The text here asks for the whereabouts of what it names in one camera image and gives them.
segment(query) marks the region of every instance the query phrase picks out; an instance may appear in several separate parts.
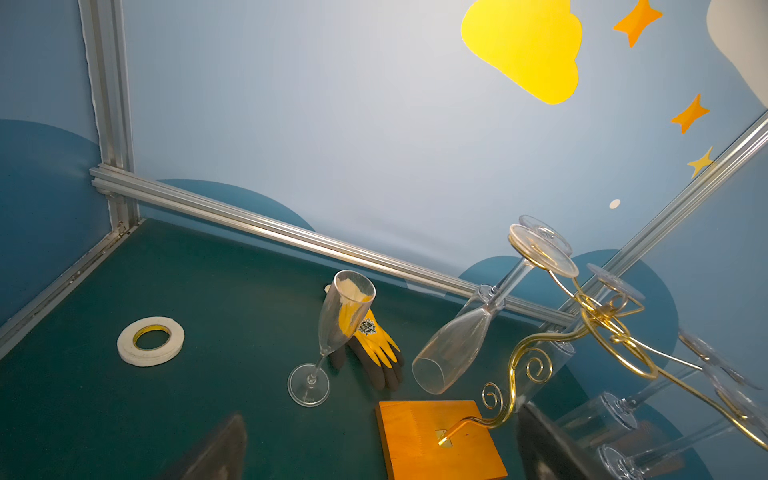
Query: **work glove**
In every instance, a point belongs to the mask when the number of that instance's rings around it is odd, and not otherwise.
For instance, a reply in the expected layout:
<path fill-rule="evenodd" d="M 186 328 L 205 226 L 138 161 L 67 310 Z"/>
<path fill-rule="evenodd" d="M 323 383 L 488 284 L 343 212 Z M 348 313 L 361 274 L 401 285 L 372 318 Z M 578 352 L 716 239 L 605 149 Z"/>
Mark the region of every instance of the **work glove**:
<path fill-rule="evenodd" d="M 376 322 L 373 312 L 368 310 L 354 336 L 346 344 L 355 353 L 366 371 L 374 389 L 384 387 L 394 392 L 402 383 L 402 367 L 406 364 L 400 348 L 392 337 Z M 340 348 L 328 355 L 331 365 L 341 369 L 346 361 L 346 352 Z"/>

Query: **wooden base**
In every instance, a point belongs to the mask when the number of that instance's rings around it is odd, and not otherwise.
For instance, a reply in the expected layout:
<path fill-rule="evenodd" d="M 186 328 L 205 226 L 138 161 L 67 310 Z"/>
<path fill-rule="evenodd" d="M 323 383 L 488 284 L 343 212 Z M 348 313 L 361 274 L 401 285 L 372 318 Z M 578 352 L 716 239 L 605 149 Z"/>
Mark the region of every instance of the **wooden base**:
<path fill-rule="evenodd" d="M 496 480 L 507 470 L 487 429 L 467 425 L 437 444 L 442 432 L 466 416 L 480 416 L 472 400 L 379 402 L 376 418 L 389 480 Z"/>

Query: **glass stem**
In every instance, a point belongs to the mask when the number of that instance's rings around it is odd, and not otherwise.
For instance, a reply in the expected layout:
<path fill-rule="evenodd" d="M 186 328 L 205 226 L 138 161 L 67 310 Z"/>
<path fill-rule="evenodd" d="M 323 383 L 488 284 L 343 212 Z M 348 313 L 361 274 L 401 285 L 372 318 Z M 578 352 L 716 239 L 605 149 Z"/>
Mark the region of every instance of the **glass stem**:
<path fill-rule="evenodd" d="M 685 380 L 689 376 L 696 375 L 698 372 L 700 372 L 700 370 L 686 369 L 686 372 L 682 375 L 675 376 L 680 380 Z M 657 379 L 655 382 L 651 382 L 649 386 L 645 387 L 640 392 L 635 393 L 634 395 L 630 395 L 625 399 L 619 400 L 619 404 L 621 405 L 621 408 L 624 409 L 624 411 L 627 413 L 633 413 L 635 410 L 640 408 L 640 405 L 645 403 L 646 400 L 666 389 L 670 385 L 672 385 L 672 382 L 667 379 L 667 377 L 660 376 L 659 379 Z"/>
<path fill-rule="evenodd" d="M 711 439 L 721 433 L 725 433 L 731 430 L 733 423 L 726 418 L 717 420 L 714 423 L 710 423 L 701 430 L 685 435 L 677 440 L 673 440 L 665 445 L 656 447 L 655 449 L 648 450 L 646 452 L 632 455 L 627 459 L 627 467 L 635 471 L 639 471 L 643 474 L 650 471 L 653 467 L 660 463 L 674 457 L 675 455 L 685 452 L 694 444 L 703 440 Z"/>
<path fill-rule="evenodd" d="M 320 364 L 323 363 L 324 358 L 326 358 L 325 355 L 320 355 L 320 360 L 317 361 L 312 373 L 310 373 L 310 376 L 306 377 L 306 382 L 310 385 L 314 385 L 315 382 L 317 382 L 317 371 L 320 370 Z"/>
<path fill-rule="evenodd" d="M 528 275 L 528 272 L 533 269 L 533 263 L 525 258 L 520 260 L 518 264 L 515 265 L 515 268 L 510 270 L 499 283 L 491 288 L 491 299 L 488 302 L 494 304 L 499 300 L 507 298 L 512 289 L 520 283 L 520 280 L 523 280 L 523 278 Z"/>

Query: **tape roll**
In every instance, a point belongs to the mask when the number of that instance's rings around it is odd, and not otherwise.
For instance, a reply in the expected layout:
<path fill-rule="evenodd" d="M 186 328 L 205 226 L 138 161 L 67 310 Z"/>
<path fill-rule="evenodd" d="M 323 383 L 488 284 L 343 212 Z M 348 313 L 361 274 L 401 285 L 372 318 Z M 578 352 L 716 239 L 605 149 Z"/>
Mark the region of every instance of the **tape roll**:
<path fill-rule="evenodd" d="M 162 330 L 168 340 L 156 349 L 141 349 L 136 341 L 146 332 Z M 174 358 L 184 343 L 184 329 L 166 316 L 148 316 L 125 327 L 118 337 L 118 353 L 125 362 L 135 366 L 155 366 Z"/>

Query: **green floor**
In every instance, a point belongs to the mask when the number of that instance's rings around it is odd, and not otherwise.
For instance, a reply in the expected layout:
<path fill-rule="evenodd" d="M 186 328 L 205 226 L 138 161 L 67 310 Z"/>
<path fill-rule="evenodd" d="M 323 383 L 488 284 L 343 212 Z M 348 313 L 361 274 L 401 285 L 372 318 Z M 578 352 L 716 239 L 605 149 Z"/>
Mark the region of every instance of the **green floor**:
<path fill-rule="evenodd" d="M 439 398 L 409 368 L 396 393 L 369 387 L 351 358 L 331 394 L 291 400 L 291 369 L 318 356 L 322 288 L 334 270 L 148 220 L 0 360 L 0 480 L 153 478 L 230 412 L 248 428 L 244 478 L 386 478 L 374 405 L 390 399 L 479 399 L 502 382 L 508 354 L 534 327 L 491 325 L 467 373 Z M 377 320 L 408 363 L 459 305 L 376 285 Z M 138 368 L 115 346 L 129 323 L 169 316 L 179 355 Z M 586 399 L 563 369 L 536 398 L 557 418 Z M 512 422 L 493 431 L 510 478 L 522 478 Z"/>

